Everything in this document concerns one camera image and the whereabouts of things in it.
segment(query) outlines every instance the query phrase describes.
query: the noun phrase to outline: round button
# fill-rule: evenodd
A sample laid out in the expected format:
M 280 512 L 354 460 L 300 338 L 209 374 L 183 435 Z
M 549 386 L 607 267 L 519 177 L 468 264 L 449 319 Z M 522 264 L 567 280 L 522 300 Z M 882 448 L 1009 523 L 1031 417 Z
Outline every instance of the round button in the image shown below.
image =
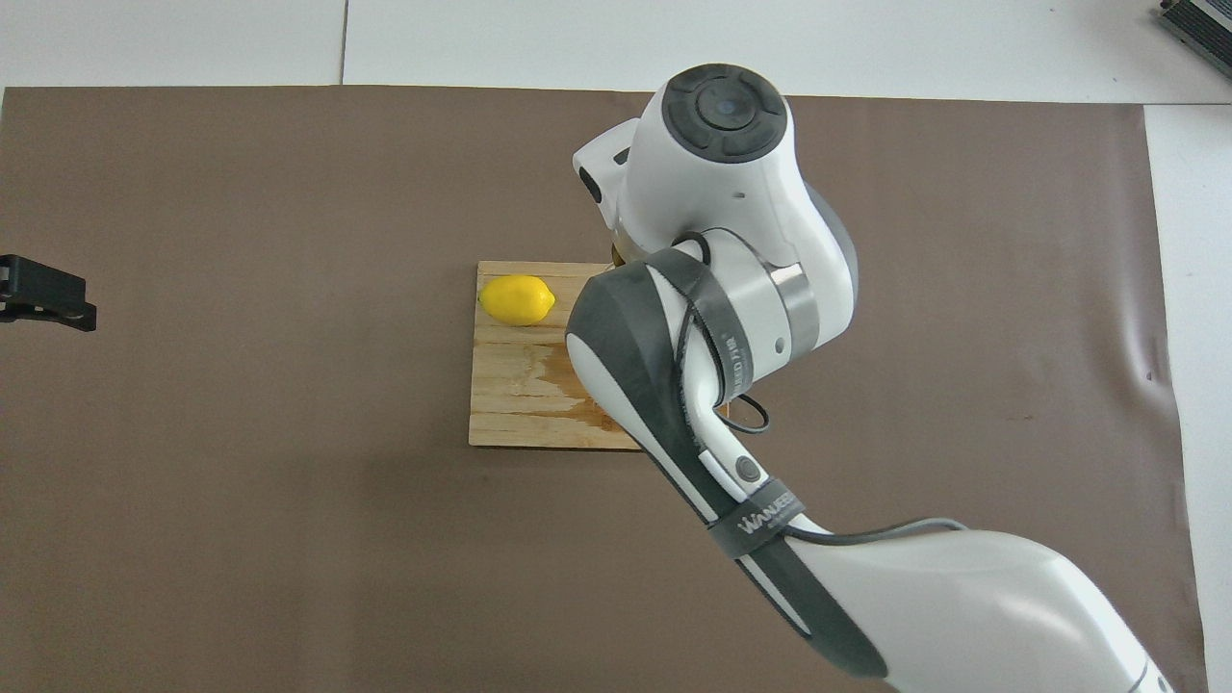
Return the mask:
M 761 478 L 761 470 L 758 469 L 758 464 L 743 455 L 736 460 L 736 474 L 744 481 Z
M 756 112 L 756 95 L 734 79 L 716 79 L 697 94 L 697 115 L 718 129 L 740 129 Z

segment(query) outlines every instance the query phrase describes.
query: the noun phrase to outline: wood grain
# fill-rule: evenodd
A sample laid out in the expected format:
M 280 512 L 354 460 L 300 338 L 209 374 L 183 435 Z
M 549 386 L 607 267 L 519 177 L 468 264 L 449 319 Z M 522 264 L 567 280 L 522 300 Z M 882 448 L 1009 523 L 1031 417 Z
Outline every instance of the wood grain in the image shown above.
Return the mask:
M 474 306 L 471 366 L 471 445 L 637 450 L 633 439 L 586 395 L 564 346 L 578 293 L 610 265 L 479 263 L 476 295 L 510 274 L 542 277 L 556 305 L 542 322 L 511 327 Z

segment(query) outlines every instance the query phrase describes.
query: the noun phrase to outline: white robotic arm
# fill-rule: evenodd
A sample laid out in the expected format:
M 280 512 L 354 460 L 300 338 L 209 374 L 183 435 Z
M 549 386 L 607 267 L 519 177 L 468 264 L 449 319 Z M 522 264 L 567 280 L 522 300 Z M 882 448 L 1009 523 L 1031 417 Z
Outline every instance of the white robotic arm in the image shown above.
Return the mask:
M 628 260 L 573 310 L 578 377 L 818 652 L 904 692 L 1172 691 L 1060 554 L 942 520 L 827 533 L 716 414 L 855 307 L 854 249 L 766 80 L 686 70 L 574 168 Z M 934 525 L 961 529 L 917 531 Z

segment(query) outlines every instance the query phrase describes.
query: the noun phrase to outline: brown mat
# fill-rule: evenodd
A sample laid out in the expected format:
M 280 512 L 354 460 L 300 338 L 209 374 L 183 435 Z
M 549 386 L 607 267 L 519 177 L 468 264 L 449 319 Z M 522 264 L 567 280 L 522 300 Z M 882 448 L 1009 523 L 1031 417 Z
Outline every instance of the brown mat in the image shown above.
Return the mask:
M 639 454 L 467 445 L 476 263 L 607 261 L 569 157 L 644 101 L 9 89 L 0 252 L 99 330 L 0 326 L 0 689 L 883 691 Z M 1142 110 L 792 104 L 860 306 L 753 449 L 1058 549 L 1202 691 Z

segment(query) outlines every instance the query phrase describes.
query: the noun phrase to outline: lemon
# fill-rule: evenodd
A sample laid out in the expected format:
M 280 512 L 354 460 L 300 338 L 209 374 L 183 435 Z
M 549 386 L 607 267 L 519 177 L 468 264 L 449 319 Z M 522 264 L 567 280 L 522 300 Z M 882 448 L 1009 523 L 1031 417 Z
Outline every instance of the lemon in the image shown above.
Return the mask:
M 505 324 L 535 324 L 547 317 L 556 296 L 537 276 L 511 274 L 498 276 L 479 291 L 479 305 Z

